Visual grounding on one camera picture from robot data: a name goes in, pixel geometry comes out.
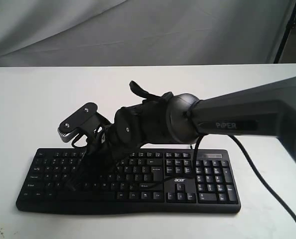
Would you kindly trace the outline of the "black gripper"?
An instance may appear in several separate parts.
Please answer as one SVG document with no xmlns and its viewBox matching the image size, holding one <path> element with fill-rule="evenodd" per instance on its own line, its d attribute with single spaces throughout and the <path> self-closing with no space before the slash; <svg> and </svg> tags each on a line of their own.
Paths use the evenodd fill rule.
<svg viewBox="0 0 296 239">
<path fill-rule="evenodd" d="M 113 125 L 104 126 L 94 140 L 87 144 L 86 152 L 66 187 L 70 191 L 78 191 L 84 179 L 107 173 L 127 155 L 128 149 L 118 138 L 116 128 Z"/>
</svg>

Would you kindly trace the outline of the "dark grey Piper robot arm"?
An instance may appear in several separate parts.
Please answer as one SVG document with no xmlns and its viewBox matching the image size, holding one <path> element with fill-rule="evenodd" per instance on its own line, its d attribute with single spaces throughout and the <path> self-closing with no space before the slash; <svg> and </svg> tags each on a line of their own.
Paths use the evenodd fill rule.
<svg viewBox="0 0 296 239">
<path fill-rule="evenodd" d="M 134 81 L 130 90 L 142 102 L 120 108 L 114 122 L 96 104 L 69 118 L 71 139 L 87 137 L 81 164 L 66 182 L 69 190 L 145 144 L 198 144 L 208 134 L 273 136 L 296 163 L 296 76 L 206 100 L 189 93 L 157 96 Z"/>
</svg>

